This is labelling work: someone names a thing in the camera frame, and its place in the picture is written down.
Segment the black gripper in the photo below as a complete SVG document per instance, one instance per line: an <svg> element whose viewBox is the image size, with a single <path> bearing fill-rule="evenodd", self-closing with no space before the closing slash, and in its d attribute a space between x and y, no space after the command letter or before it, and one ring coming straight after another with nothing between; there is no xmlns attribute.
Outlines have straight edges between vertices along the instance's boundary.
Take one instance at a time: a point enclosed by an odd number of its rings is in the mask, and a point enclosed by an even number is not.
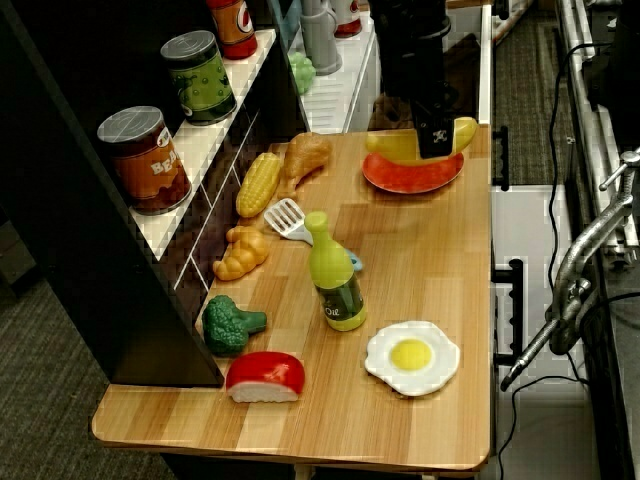
<svg viewBox="0 0 640 480"><path fill-rule="evenodd" d="M453 150L458 90L447 80L429 81L394 72L382 73L380 115L413 123L422 158L448 157Z"/></svg>

